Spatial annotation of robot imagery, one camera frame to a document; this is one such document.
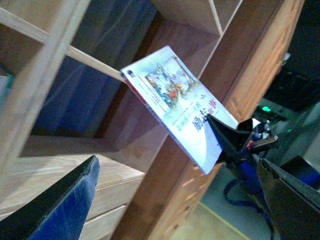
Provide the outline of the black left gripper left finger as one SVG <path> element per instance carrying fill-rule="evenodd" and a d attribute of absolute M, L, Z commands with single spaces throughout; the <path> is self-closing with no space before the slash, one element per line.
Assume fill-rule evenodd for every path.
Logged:
<path fill-rule="evenodd" d="M 77 240 L 80 238 L 100 174 L 95 156 L 58 180 L 0 222 L 2 240 Z"/>

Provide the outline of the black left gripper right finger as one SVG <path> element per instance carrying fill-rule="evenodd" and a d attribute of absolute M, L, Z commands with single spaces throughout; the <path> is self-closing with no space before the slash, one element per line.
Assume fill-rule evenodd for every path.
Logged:
<path fill-rule="evenodd" d="M 320 193 L 261 158 L 257 174 L 275 228 L 285 240 L 320 238 Z"/>

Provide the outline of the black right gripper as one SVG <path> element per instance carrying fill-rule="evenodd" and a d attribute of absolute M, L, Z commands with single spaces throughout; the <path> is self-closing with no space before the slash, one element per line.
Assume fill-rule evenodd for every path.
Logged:
<path fill-rule="evenodd" d="M 206 118 L 222 149 L 218 163 L 237 167 L 250 161 L 253 155 L 267 152 L 278 144 L 279 136 L 269 132 L 259 132 L 261 124 L 254 125 L 252 118 L 241 122 L 236 128 L 226 125 L 212 115 L 207 115 Z"/>

